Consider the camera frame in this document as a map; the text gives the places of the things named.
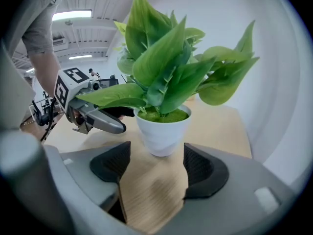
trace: cable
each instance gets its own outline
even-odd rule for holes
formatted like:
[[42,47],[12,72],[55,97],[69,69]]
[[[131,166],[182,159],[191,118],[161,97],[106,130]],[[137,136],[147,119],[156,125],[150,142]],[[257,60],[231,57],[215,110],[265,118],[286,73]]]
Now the cable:
[[53,123],[53,107],[54,107],[55,101],[56,101],[56,99],[54,97],[52,102],[51,102],[51,105],[50,105],[49,126],[48,126],[47,130],[45,131],[45,134],[43,135],[43,137],[40,139],[40,142],[46,138],[46,136],[48,135],[48,133],[49,133],[51,127],[52,127],[52,123]]
[[125,83],[127,83],[126,80],[125,80],[125,78],[123,77],[123,75],[121,75],[121,76],[122,76],[122,78],[124,79]]

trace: ceiling light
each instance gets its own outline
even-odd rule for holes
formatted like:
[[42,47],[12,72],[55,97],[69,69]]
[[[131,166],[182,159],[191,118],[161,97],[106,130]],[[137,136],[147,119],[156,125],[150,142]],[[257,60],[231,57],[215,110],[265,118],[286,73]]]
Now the ceiling light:
[[52,21],[67,19],[67,18],[91,18],[91,10],[75,10],[61,13],[55,13]]
[[34,71],[34,69],[35,68],[31,68],[31,69],[27,70],[26,72],[32,72],[32,71]]
[[72,60],[72,59],[84,58],[84,57],[92,57],[92,56],[91,55],[85,55],[85,56],[69,57],[68,59]]

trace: person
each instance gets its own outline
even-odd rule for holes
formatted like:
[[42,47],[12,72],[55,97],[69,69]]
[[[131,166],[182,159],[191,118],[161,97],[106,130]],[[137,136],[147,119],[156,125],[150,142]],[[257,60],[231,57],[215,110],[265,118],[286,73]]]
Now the person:
[[97,72],[94,72],[93,69],[89,69],[89,73],[92,75],[92,77],[94,78],[94,80],[100,80],[100,75]]
[[[28,58],[35,69],[35,76],[42,88],[51,96],[54,96],[55,81],[61,69],[58,58],[54,54],[51,30],[52,17],[60,2],[61,0],[51,0],[22,36]],[[100,79],[98,73],[90,70],[92,76],[96,75],[97,80]],[[78,112],[74,113],[75,117],[81,117]],[[123,119],[125,114],[113,110],[112,115]]]

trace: wooden table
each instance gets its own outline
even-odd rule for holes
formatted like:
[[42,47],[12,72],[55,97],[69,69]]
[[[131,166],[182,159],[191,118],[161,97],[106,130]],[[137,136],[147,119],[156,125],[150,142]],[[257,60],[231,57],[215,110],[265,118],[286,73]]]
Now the wooden table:
[[192,111],[191,124],[183,141],[169,157],[155,157],[145,150],[134,117],[123,119],[127,126],[123,134],[115,135],[93,128],[85,135],[72,131],[75,126],[64,116],[45,144],[64,153],[131,141],[131,162],[120,181],[127,224],[152,234],[182,208],[188,187],[187,173],[182,164],[184,142],[251,158],[245,127],[236,109],[208,106],[200,100],[187,101],[185,105]]

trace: artificial plant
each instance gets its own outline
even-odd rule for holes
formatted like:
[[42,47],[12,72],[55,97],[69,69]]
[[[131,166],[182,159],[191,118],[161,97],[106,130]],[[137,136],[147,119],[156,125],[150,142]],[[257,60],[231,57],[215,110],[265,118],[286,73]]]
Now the artificial plant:
[[196,93],[207,104],[225,103],[259,59],[252,52],[254,21],[234,49],[215,46],[198,55],[193,51],[205,33],[185,28],[185,22],[186,17],[178,23],[174,12],[168,17],[146,0],[134,0],[128,23],[115,22],[126,41],[117,66],[127,83],[77,97],[100,108],[155,107],[160,116]]

